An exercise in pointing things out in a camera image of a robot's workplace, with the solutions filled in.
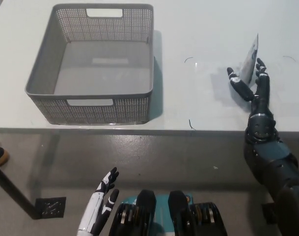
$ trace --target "basket handle hole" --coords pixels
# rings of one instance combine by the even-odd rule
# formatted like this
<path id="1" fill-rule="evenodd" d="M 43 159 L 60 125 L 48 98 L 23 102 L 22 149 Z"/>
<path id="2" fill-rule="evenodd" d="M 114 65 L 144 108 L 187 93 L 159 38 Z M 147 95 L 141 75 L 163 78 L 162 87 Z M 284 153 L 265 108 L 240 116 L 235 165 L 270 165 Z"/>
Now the basket handle hole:
<path id="1" fill-rule="evenodd" d="M 112 99 L 68 99 L 67 103 L 76 107 L 113 106 Z"/>
<path id="2" fill-rule="evenodd" d="M 86 9 L 88 17 L 122 17 L 122 9 L 98 9 L 88 8 Z"/>

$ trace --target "basket bottom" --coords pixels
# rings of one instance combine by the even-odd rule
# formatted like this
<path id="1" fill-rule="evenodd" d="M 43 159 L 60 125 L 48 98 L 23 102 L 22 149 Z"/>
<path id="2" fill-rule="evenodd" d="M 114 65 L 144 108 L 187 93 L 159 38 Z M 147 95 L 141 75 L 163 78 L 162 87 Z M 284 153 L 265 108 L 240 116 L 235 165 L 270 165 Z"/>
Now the basket bottom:
<path id="1" fill-rule="evenodd" d="M 68 43 L 56 95 L 123 95 L 152 90 L 150 45 L 144 42 Z"/>

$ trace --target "perforated basket wall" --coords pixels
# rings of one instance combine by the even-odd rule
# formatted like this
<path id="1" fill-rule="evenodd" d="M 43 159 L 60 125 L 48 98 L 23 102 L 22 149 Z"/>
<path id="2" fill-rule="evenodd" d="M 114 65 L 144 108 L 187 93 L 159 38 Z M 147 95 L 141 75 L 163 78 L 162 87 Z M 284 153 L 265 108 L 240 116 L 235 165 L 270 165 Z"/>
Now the perforated basket wall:
<path id="1" fill-rule="evenodd" d="M 122 9 L 119 18 L 91 18 L 87 8 Z M 153 8 L 146 4 L 59 4 L 26 86 L 26 92 L 52 124 L 141 124 L 149 120 L 151 92 L 109 96 L 54 95 L 65 47 L 73 41 L 153 41 Z M 70 106 L 68 99 L 112 99 L 111 106 Z"/>

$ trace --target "white robotic hand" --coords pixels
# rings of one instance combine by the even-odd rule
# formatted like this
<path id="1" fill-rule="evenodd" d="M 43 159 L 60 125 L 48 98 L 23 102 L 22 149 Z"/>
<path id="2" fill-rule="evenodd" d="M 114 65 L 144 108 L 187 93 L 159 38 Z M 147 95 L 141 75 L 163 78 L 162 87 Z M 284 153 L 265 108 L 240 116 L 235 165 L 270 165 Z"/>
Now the white robotic hand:
<path id="1" fill-rule="evenodd" d="M 82 220 L 77 231 L 77 236 L 97 236 L 104 227 L 119 195 L 119 190 L 114 189 L 102 211 L 100 211 L 104 196 L 109 192 L 110 189 L 114 188 L 113 183 L 119 175 L 119 172 L 116 170 L 116 167 L 113 168 L 103 178 L 98 188 L 91 196 L 84 215 L 82 216 Z"/>

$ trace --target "gray floor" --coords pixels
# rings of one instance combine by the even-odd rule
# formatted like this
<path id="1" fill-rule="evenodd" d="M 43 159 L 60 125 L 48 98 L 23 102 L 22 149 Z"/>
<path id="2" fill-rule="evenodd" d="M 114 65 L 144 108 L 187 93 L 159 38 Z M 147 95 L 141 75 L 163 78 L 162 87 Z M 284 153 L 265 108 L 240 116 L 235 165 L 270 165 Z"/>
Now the gray floor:
<path id="1" fill-rule="evenodd" d="M 0 134 L 11 155 L 2 169 L 29 199 L 67 197 L 64 218 L 33 221 L 0 189 L 0 236 L 75 235 L 90 195 L 114 166 L 119 201 L 143 188 L 182 189 L 196 203 L 215 202 L 230 236 L 278 235 L 264 223 L 260 204 L 268 196 L 243 160 L 242 143 L 241 136 Z M 287 143 L 299 158 L 299 140 Z"/>

